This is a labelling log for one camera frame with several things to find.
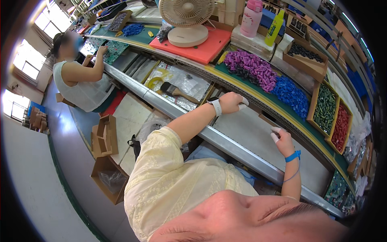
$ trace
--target wooden brush handle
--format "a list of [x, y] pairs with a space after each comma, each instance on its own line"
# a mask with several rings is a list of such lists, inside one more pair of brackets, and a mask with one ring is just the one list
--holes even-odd
[[182, 96], [183, 98], [187, 99], [188, 101], [194, 103], [194, 104], [199, 104], [200, 102], [196, 100], [196, 98], [193, 98], [191, 96], [188, 96], [187, 94], [183, 93], [180, 91], [180, 89], [176, 88], [173, 93], [174, 96]]

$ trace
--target fan base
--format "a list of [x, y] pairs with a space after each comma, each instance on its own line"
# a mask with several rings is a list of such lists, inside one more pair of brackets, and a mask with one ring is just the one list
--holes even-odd
[[175, 27], [168, 33], [168, 41], [177, 47], [193, 47], [200, 45], [208, 38], [208, 29], [203, 25], [190, 28]]

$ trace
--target pink foam pad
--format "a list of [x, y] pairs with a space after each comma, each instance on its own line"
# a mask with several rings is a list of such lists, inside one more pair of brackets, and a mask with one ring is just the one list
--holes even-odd
[[156, 49], [165, 50], [173, 54], [200, 62], [202, 64], [208, 64], [216, 57], [216, 55], [223, 49], [223, 47], [226, 46], [230, 40], [231, 32], [222, 29], [212, 30], [214, 29], [213, 27], [206, 27], [208, 30], [210, 30], [208, 31], [208, 39], [202, 44], [198, 45], [197, 49], [194, 49], [193, 47], [177, 47], [169, 43], [168, 40], [165, 40], [162, 44], [160, 44], [157, 38], [152, 40], [149, 45]]

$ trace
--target yellow bottle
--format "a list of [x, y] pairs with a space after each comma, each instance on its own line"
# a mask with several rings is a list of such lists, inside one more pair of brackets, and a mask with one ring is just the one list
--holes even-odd
[[280, 10], [278, 15], [274, 17], [274, 20], [271, 23], [271, 26], [265, 38], [265, 43], [268, 46], [272, 46], [274, 40], [277, 38], [278, 32], [281, 29], [282, 23], [284, 22], [284, 13], [284, 10]]

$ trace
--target pink water bottle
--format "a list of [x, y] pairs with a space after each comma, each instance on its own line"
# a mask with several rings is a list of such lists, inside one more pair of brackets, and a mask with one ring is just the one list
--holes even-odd
[[243, 19], [241, 24], [241, 34], [246, 37], [254, 37], [257, 34], [259, 23], [262, 19], [262, 1], [248, 0], [243, 12]]

